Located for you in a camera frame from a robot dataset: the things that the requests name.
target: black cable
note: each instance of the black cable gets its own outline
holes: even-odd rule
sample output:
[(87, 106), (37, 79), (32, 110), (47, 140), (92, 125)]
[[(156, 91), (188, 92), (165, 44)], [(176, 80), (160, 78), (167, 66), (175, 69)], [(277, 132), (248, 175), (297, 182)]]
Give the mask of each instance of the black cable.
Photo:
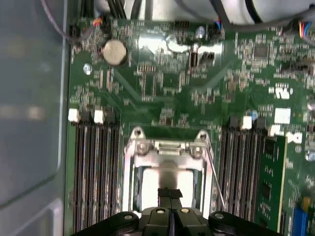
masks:
[(131, 9), (131, 14), (130, 14), (131, 20), (137, 20), (139, 18), (139, 14), (141, 10), (141, 3), (142, 3), (142, 0), (134, 0), (132, 9)]
[(108, 6), (109, 6), (110, 13), (112, 14), (112, 16), (114, 18), (119, 18), (119, 14), (117, 12), (117, 8), (116, 8), (116, 5), (114, 3), (114, 0), (107, 0), (107, 2), (108, 2)]
[(248, 13), (250, 14), (252, 20), (255, 22), (255, 24), (262, 23), (261, 18), (259, 17), (256, 8), (254, 6), (253, 0), (245, 0), (245, 5), (247, 8)]
[(221, 0), (209, 0), (209, 2), (212, 4), (214, 9), (216, 10), (218, 17), (220, 18), (224, 28), (226, 30), (234, 30), (238, 32), (257, 32), (257, 31), (265, 30), (266, 28), (269, 28), (269, 27), (286, 26), (287, 24), (290, 23), (290, 21), (292, 21), (292, 19), (305, 18), (309, 15), (314, 14), (315, 12), (315, 7), (311, 7), (310, 9), (307, 9), (300, 13), (294, 14), (292, 16), (284, 17), (278, 20), (274, 20), (274, 21), (269, 21), (269, 22), (259, 23), (259, 24), (252, 24), (252, 25), (236, 25), (236, 24), (230, 23)]
[(68, 40), (70, 42), (70, 44), (76, 45), (77, 43), (81, 43), (82, 41), (84, 41), (85, 39), (87, 39), (90, 34), (94, 31), (95, 26), (91, 25), (84, 33), (81, 37), (76, 38), (76, 37), (71, 37), (70, 35), (67, 35), (62, 29), (60, 29), (60, 27), (58, 26), (54, 16), (51, 14), (51, 11), (49, 9), (49, 6), (46, 2), (46, 0), (40, 0), (43, 9), (45, 11), (45, 14), (49, 20), (49, 22), (51, 23), (51, 25), (55, 28), (55, 30), (66, 40)]
[(116, 3), (116, 7), (117, 7), (118, 14), (119, 14), (120, 18), (127, 19), (122, 1), (121, 0), (115, 0), (115, 3)]

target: white label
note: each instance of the white label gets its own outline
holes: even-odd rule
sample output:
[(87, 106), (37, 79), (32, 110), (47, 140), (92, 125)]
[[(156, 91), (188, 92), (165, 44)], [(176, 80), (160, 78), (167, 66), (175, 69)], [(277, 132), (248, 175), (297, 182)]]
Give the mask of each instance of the white label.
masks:
[[(271, 125), (271, 127), (269, 128), (269, 133), (268, 136), (273, 137), (275, 135), (284, 135), (283, 131), (280, 131), (280, 125), (279, 124), (273, 124)], [(285, 134), (287, 136), (287, 143), (292, 143), (294, 142), (295, 144), (301, 144), (303, 142), (303, 133), (297, 132), (292, 134), (291, 132), (287, 132)]]
[(296, 144), (301, 144), (302, 139), (303, 139), (303, 134), (302, 133), (294, 133), (292, 134), (291, 132), (286, 133), (287, 136), (287, 143), (294, 142)]
[(288, 100), (293, 94), (293, 88), (278, 88), (275, 87), (275, 94), (277, 99)]
[(291, 109), (276, 108), (275, 109), (275, 124), (290, 124)]

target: screw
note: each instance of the screw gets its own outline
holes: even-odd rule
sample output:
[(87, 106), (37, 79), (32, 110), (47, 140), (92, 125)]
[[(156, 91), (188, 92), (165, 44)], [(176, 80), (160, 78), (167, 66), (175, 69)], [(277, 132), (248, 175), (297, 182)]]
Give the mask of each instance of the screw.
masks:
[(145, 155), (149, 151), (149, 146), (145, 143), (139, 143), (136, 148), (137, 154)]
[(200, 159), (202, 157), (202, 148), (201, 147), (193, 147), (191, 149), (191, 155), (193, 158)]
[(206, 30), (203, 26), (199, 26), (196, 30), (196, 38), (203, 38), (206, 35)]
[(84, 64), (83, 71), (86, 75), (91, 75), (92, 73), (92, 66), (90, 64)]
[(189, 212), (189, 210), (186, 208), (181, 209), (181, 213), (187, 214), (188, 212)]
[(224, 216), (222, 215), (222, 214), (220, 214), (220, 213), (217, 213), (217, 214), (215, 214), (215, 218), (217, 218), (217, 219), (223, 219), (224, 218)]
[(206, 138), (207, 138), (207, 135), (206, 135), (205, 133), (201, 133), (201, 134), (200, 134), (200, 139), (201, 139), (202, 141), (205, 141)]

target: ram slot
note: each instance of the ram slot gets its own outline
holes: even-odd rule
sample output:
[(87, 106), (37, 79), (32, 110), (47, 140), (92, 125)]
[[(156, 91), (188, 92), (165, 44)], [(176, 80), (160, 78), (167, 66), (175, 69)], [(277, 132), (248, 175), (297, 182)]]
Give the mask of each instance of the ram slot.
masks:
[(259, 176), (259, 167), (261, 162), (261, 155), (263, 152), (263, 145), (264, 145), (264, 137), (263, 133), (258, 133), (255, 137), (257, 139), (256, 141), (256, 149), (255, 149), (255, 163), (253, 167), (253, 181), (252, 181), (252, 194), (251, 194), (251, 221), (254, 221), (255, 211), (254, 207), (256, 206), (256, 199), (257, 199), (257, 188), (258, 188), (258, 176)]
[(248, 139), (249, 139), (249, 131), (242, 131), (240, 134), (240, 139), (239, 139), (239, 145), (238, 145), (238, 157), (237, 157), (237, 166), (236, 166), (236, 172), (235, 172), (235, 185), (234, 185), (234, 197), (235, 197), (235, 206), (233, 209), (233, 214), (241, 217), (240, 215), (240, 209), (243, 208), (241, 205), (241, 194), (242, 191), (242, 185), (243, 185), (243, 175), (244, 171), (246, 172), (247, 170), (244, 169), (244, 159), (245, 159), (245, 154), (246, 149), (248, 147)]
[(240, 132), (235, 130), (231, 133), (232, 142), (230, 143), (230, 151), (228, 152), (230, 155), (230, 181), (229, 181), (229, 197), (228, 197), (228, 212), (233, 213), (235, 207), (235, 186), (236, 186), (236, 176), (237, 176), (237, 163), (239, 159), (239, 141), (240, 141)]
[(245, 202), (246, 202), (246, 207), (245, 207), (245, 214), (244, 214), (244, 219), (252, 221), (252, 195), (253, 195), (253, 175), (255, 173), (255, 163), (256, 163), (256, 152), (257, 152), (257, 140), (258, 140), (258, 134), (253, 133), (252, 140), (251, 140), (251, 148), (250, 148), (250, 154), (249, 154), (249, 161), (248, 161), (248, 177), (246, 181), (246, 186), (245, 186)]
[(94, 148), (94, 179), (93, 179), (93, 207), (91, 208), (92, 225), (99, 222), (99, 180), (100, 180), (100, 168), (101, 168), (101, 128), (95, 128), (95, 148)]
[(87, 221), (87, 211), (88, 211), (88, 188), (89, 188), (89, 160), (91, 157), (91, 138), (92, 131), (91, 126), (86, 125), (84, 127), (84, 148), (83, 148), (83, 176), (82, 176), (82, 212), (81, 212), (81, 222), (82, 229), (88, 227)]
[(223, 194), (223, 197), (225, 198), (225, 189), (226, 189), (226, 179), (225, 179), (225, 172), (227, 171), (226, 166), (228, 162), (228, 155), (227, 152), (227, 145), (228, 145), (228, 132), (227, 129), (224, 129), (221, 136), (221, 149), (220, 149), (220, 166), (219, 166), (219, 184), (221, 193)]
[(90, 157), (87, 160), (87, 210), (86, 221), (88, 227), (93, 224), (93, 206), (94, 206), (94, 179), (95, 179), (95, 149), (96, 149), (96, 127), (91, 127), (91, 145), (90, 145)]
[(73, 211), (73, 231), (76, 233), (82, 229), (82, 172), (83, 172), (83, 152), (84, 152), (84, 127), (76, 126), (76, 147), (74, 163), (74, 211)]
[(119, 149), (119, 131), (117, 128), (113, 127), (110, 129), (109, 134), (109, 143), (110, 147), (109, 155), (110, 155), (110, 173), (111, 173), (111, 181), (109, 184), (109, 203), (110, 208), (108, 209), (108, 215), (112, 216), (116, 214), (117, 207), (117, 179), (118, 179), (118, 149)]
[(99, 161), (99, 173), (100, 177), (98, 179), (99, 182), (99, 195), (98, 195), (98, 202), (99, 202), (99, 211), (98, 211), (98, 220), (104, 220), (107, 218), (107, 181), (108, 181), (108, 162), (107, 162), (107, 128), (103, 127), (101, 130), (101, 141), (100, 141), (100, 161)]
[(249, 168), (250, 162), (252, 160), (251, 152), (253, 148), (253, 133), (249, 131), (246, 138), (245, 150), (244, 150), (244, 162), (242, 170), (242, 185), (240, 191), (240, 217), (246, 219), (247, 217), (247, 201), (249, 192), (247, 191), (248, 186), (250, 186), (250, 176), (252, 169)]

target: colored wires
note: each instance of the colored wires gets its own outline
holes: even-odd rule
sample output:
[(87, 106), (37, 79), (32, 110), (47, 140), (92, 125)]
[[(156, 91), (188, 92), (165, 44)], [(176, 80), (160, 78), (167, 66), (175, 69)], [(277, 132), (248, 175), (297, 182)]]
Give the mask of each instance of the colored wires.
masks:
[(102, 18), (96, 18), (95, 20), (93, 20), (93, 25), (94, 26), (100, 26), (103, 23)]
[(221, 21), (219, 19), (215, 20), (215, 24), (218, 26), (218, 30), (221, 30)]
[(311, 26), (311, 22), (299, 22), (299, 34), (300, 38), (306, 42), (307, 44), (310, 44), (311, 46), (315, 46), (315, 41), (313, 41), (308, 35), (307, 32)]
[(215, 11), (217, 12), (218, 17), (221, 19), (224, 25), (224, 28), (226, 30), (233, 30), (233, 31), (238, 31), (238, 32), (257, 32), (257, 31), (265, 30), (266, 28), (269, 28), (269, 27), (286, 26), (287, 24), (289, 24), (289, 22), (292, 21), (292, 19), (305, 18), (305, 17), (313, 15), (315, 12), (315, 7), (311, 7), (310, 9), (304, 10), (295, 15), (284, 17), (278, 20), (263, 22), (259, 24), (239, 25), (239, 24), (233, 24), (229, 21), (229, 18), (227, 17), (227, 14), (225, 12), (225, 9), (221, 0), (209, 0), (209, 1), (212, 4)]
[(311, 22), (299, 22), (300, 38), (304, 38), (305, 36), (307, 36), (307, 31), (311, 24)]

